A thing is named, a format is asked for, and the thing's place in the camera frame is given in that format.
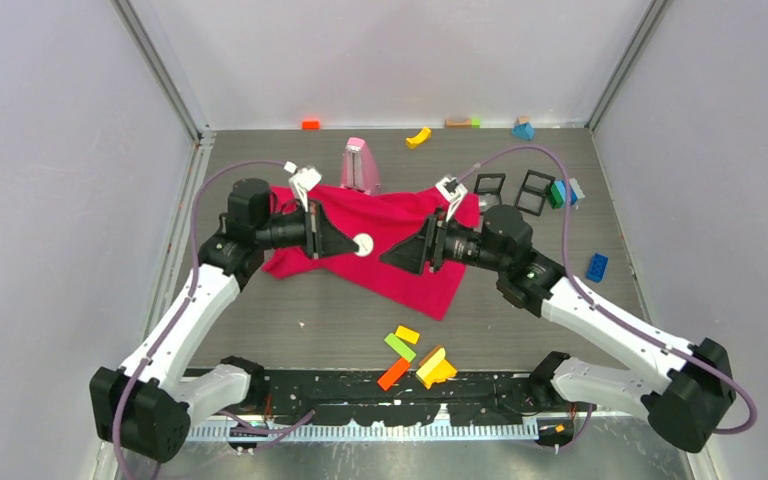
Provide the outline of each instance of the red towel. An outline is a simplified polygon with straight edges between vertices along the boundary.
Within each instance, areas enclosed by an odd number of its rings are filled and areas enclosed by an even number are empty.
[[[279,205],[293,199],[289,188],[272,187]],[[365,257],[344,254],[310,260],[299,248],[282,248],[263,265],[263,271],[276,278],[325,268],[340,277],[372,290],[393,301],[442,320],[458,290],[466,267],[446,262],[436,274],[413,275],[381,263],[378,257],[395,244],[419,232],[426,217],[448,204],[436,188],[419,193],[365,195],[348,189],[317,185],[308,194],[322,202],[325,215],[341,232],[354,238],[369,234],[374,242],[372,253]],[[464,226],[475,227],[480,221],[478,197],[469,194],[461,203],[455,218]]]

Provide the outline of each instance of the yellow arch block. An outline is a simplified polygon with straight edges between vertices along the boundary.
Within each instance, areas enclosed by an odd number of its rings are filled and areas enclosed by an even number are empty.
[[[414,148],[425,143],[425,141],[429,138],[431,138],[431,129],[428,127],[422,127],[422,130],[420,130],[419,133],[417,133],[415,136],[405,139],[405,145],[413,150]]]

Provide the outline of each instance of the white panel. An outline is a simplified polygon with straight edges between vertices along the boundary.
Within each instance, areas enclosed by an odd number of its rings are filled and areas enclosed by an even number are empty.
[[[725,345],[758,403],[721,478],[768,478],[768,1],[673,2],[596,139],[653,320]]]
[[[585,122],[648,0],[151,0],[213,129]]]
[[[87,478],[190,152],[110,2],[0,2],[0,479]]]

